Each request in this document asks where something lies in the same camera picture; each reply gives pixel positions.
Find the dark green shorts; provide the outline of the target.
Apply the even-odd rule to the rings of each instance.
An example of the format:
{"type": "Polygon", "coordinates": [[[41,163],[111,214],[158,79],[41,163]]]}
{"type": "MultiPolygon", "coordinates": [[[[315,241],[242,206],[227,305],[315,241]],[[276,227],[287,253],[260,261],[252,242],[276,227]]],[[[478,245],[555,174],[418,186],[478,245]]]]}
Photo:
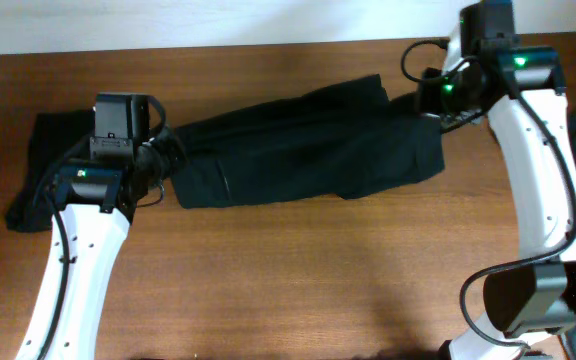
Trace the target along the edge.
{"type": "Polygon", "coordinates": [[[185,209],[345,200],[426,181],[445,168],[438,123],[379,75],[176,128],[187,157],[171,177],[185,209]]]}

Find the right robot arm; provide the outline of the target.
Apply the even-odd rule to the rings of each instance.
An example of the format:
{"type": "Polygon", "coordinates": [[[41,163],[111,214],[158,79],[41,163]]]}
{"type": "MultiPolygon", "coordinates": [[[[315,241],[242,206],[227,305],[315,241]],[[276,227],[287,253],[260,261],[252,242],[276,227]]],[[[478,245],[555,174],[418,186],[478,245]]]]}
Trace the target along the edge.
{"type": "Polygon", "coordinates": [[[464,50],[423,77],[454,125],[486,117],[506,164],[519,257],[476,272],[484,311],[440,348],[443,359],[530,359],[533,346],[576,328],[576,164],[565,80],[550,47],[464,50]]]}

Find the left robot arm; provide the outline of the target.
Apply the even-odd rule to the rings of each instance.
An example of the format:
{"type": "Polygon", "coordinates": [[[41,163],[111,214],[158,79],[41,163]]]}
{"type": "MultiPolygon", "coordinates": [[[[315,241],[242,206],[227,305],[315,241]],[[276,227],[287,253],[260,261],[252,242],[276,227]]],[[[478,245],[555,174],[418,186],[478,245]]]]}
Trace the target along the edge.
{"type": "Polygon", "coordinates": [[[86,136],[50,165],[38,187],[51,215],[50,251],[17,358],[94,358],[112,269],[134,214],[185,157],[162,125],[142,142],[86,136]]]}

